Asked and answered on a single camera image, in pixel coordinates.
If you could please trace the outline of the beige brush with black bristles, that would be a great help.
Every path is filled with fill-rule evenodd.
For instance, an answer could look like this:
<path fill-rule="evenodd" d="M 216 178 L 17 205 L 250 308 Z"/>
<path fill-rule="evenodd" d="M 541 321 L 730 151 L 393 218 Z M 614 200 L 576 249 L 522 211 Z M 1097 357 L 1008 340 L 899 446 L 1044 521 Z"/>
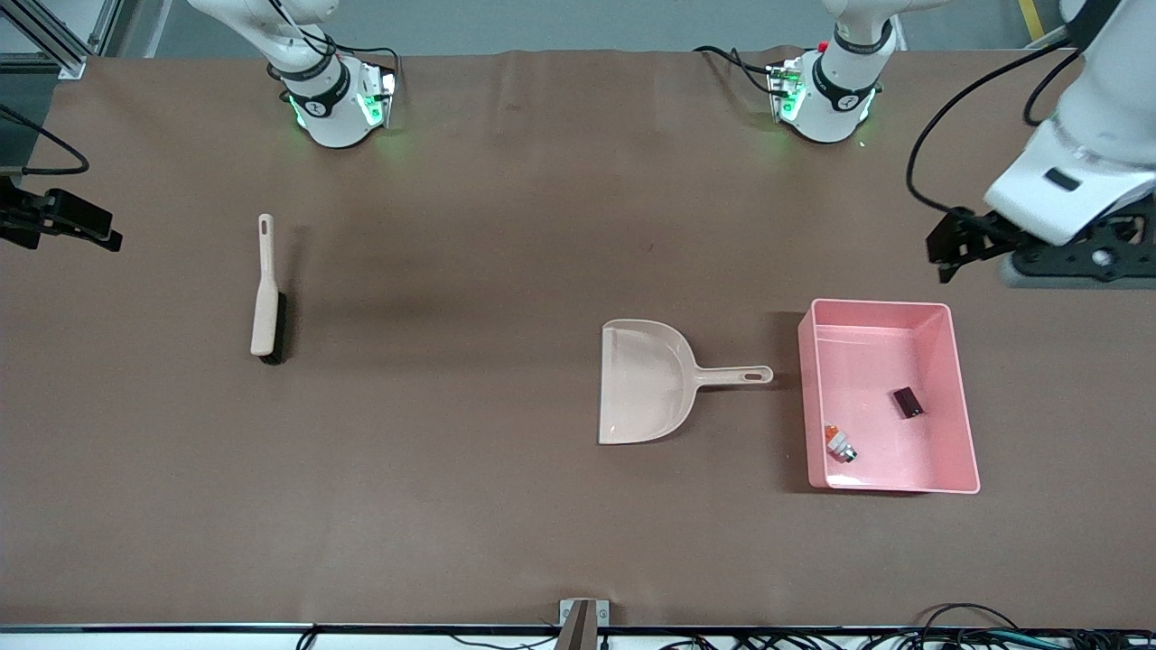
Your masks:
<path fill-rule="evenodd" d="M 277 285 L 275 268 L 275 222 L 272 214 L 257 217 L 260 276 L 255 291 L 255 317 L 249 339 L 249 354 L 265 365 L 284 362 L 288 296 Z"/>

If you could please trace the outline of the beige plastic dustpan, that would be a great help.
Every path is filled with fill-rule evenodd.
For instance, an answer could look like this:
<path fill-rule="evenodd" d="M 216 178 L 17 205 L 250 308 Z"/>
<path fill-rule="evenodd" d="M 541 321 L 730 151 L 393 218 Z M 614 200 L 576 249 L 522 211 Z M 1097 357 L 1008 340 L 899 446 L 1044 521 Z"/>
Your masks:
<path fill-rule="evenodd" d="M 598 443 L 662 440 L 686 423 L 701 387 L 768 385 L 772 367 L 702 367 L 688 339 L 664 322 L 601 326 Z"/>

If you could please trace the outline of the pink plastic bin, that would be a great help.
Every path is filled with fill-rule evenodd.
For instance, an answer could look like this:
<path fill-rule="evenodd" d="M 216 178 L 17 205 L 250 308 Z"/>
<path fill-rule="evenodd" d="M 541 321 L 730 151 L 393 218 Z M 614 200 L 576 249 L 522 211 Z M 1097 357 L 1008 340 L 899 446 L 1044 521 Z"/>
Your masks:
<path fill-rule="evenodd" d="M 951 311 L 942 303 L 814 300 L 798 324 L 806 478 L 814 488 L 975 495 L 980 477 Z M 926 409 L 903 419 L 892 391 Z M 827 453 L 838 424 L 855 461 Z"/>

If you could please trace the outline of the brown table mat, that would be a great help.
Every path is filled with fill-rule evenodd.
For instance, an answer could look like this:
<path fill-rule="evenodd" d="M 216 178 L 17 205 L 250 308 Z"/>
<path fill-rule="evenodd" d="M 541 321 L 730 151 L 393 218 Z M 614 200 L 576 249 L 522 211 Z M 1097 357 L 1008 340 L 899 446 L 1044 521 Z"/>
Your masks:
<path fill-rule="evenodd" d="M 777 127 L 691 53 L 410 58 L 329 152 L 255 60 L 90 62 L 47 126 L 110 254 L 0 244 L 0 621 L 1156 627 L 1156 291 L 938 283 L 914 136 L 1008 52 L 891 59 L 855 140 Z M 284 362 L 249 354 L 274 217 Z M 953 313 L 980 490 L 814 490 L 813 300 Z M 601 326 L 702 367 L 662 440 L 598 443 Z"/>

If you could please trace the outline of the aluminium frame strut with foot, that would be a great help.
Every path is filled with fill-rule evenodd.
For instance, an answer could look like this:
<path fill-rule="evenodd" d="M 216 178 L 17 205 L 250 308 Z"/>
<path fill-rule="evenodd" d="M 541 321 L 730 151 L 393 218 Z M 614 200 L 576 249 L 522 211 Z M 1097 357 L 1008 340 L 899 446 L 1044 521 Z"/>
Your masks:
<path fill-rule="evenodd" d="M 36 45 L 42 60 L 58 67 L 59 79 L 83 77 L 92 50 L 40 0 L 0 0 L 0 15 Z"/>

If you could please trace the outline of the green lit left base plate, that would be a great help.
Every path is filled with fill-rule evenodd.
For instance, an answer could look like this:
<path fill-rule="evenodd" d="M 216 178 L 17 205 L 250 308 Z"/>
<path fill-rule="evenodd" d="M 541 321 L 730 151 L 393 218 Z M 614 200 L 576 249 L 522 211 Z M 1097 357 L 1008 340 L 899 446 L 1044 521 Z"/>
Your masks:
<path fill-rule="evenodd" d="M 806 98 L 805 58 L 776 62 L 765 67 L 769 106 L 776 123 L 796 121 L 798 110 Z"/>

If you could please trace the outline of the green lit base plate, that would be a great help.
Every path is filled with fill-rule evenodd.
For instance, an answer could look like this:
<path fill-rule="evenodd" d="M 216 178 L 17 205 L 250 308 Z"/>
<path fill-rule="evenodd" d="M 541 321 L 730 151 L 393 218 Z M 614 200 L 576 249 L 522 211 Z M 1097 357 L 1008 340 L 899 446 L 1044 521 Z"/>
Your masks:
<path fill-rule="evenodd" d="M 806 98 L 805 58 L 776 62 L 765 67 L 769 106 L 776 123 L 796 121 L 798 110 Z"/>
<path fill-rule="evenodd" d="M 397 93 L 397 71 L 360 62 L 360 108 L 370 128 L 387 127 Z"/>

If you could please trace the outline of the green lit right base plate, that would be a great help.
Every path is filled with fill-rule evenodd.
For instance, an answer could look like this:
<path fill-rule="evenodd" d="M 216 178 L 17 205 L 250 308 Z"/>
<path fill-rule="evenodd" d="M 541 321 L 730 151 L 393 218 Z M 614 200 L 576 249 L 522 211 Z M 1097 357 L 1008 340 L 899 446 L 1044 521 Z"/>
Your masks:
<path fill-rule="evenodd" d="M 360 62 L 360 108 L 370 128 L 387 127 L 397 93 L 397 71 Z"/>

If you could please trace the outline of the grey metal bracket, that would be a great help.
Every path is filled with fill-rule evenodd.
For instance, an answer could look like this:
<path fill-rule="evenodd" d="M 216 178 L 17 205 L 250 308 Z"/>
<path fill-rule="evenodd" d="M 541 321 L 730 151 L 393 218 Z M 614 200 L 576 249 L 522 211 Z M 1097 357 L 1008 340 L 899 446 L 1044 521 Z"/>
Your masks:
<path fill-rule="evenodd" d="M 560 601 L 560 633 L 554 650 L 612 650 L 612 601 L 563 599 Z"/>

